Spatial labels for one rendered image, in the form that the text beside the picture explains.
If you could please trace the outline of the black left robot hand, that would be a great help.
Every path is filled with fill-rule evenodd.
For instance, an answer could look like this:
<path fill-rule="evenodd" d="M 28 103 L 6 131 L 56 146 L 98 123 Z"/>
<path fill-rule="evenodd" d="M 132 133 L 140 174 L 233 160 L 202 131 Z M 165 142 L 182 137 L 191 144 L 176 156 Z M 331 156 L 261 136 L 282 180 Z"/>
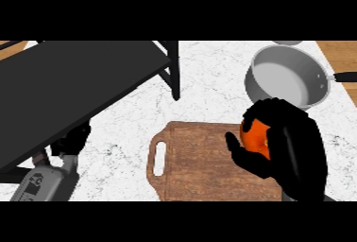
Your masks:
<path fill-rule="evenodd" d="M 86 122 L 50 145 L 52 155 L 78 155 L 86 146 L 89 136 L 90 122 Z"/>

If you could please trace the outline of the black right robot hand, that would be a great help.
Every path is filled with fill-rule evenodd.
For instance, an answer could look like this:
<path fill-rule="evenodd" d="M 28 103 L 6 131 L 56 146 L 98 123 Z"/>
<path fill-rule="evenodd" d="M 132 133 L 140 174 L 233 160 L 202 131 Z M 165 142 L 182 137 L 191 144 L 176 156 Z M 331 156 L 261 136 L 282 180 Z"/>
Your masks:
<path fill-rule="evenodd" d="M 270 159 L 248 151 L 232 132 L 224 134 L 235 164 L 260 178 L 275 178 L 294 199 L 323 200 L 328 164 L 319 126 L 309 113 L 285 99 L 258 100 L 247 109 L 242 130 L 258 119 L 267 126 Z"/>

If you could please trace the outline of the orange squash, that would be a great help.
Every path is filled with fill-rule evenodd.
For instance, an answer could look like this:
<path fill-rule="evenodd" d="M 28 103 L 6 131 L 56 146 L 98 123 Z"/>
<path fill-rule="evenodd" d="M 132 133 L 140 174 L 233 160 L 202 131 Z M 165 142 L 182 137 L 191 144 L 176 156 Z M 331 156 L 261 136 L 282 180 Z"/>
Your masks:
<path fill-rule="evenodd" d="M 261 153 L 270 159 L 267 130 L 269 126 L 255 119 L 250 131 L 241 130 L 241 140 L 248 151 Z"/>

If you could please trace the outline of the brown wooden cutting board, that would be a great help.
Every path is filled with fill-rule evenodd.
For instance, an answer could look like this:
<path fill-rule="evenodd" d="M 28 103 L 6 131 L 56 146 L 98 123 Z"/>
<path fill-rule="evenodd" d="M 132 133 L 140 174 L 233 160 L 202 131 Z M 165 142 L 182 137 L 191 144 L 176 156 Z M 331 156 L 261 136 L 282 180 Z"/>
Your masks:
<path fill-rule="evenodd" d="M 224 134 L 239 124 L 167 123 L 149 146 L 146 178 L 161 201 L 281 201 L 282 188 L 232 160 Z"/>

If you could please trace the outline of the grey metal pot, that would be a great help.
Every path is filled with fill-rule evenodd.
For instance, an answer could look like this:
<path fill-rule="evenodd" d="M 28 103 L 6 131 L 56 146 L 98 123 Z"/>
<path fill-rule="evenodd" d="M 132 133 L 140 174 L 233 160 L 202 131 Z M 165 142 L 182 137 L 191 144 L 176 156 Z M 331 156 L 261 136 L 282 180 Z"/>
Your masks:
<path fill-rule="evenodd" d="M 244 85 L 252 102 L 278 97 L 307 111 L 325 101 L 332 81 L 357 82 L 357 71 L 329 75 L 306 51 L 276 44 L 257 52 Z"/>

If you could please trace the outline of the dark grey flat door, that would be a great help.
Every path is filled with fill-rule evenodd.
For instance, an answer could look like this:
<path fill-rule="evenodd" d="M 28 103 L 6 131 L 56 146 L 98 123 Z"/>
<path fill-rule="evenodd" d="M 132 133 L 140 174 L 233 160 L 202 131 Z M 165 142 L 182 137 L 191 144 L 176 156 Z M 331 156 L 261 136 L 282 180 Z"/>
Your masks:
<path fill-rule="evenodd" d="M 12 170 L 168 64 L 151 41 L 46 41 L 0 60 L 0 170 Z"/>

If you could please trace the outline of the black appliance frame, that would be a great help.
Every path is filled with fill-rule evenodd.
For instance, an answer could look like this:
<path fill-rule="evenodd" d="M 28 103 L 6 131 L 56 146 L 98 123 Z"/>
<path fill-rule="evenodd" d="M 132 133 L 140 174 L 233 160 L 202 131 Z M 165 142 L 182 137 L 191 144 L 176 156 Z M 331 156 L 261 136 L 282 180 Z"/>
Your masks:
<path fill-rule="evenodd" d="M 174 100 L 180 99 L 180 57 L 179 57 L 179 42 L 160 41 L 160 46 L 154 46 L 154 61 L 155 74 L 161 76 L 170 87 Z"/>

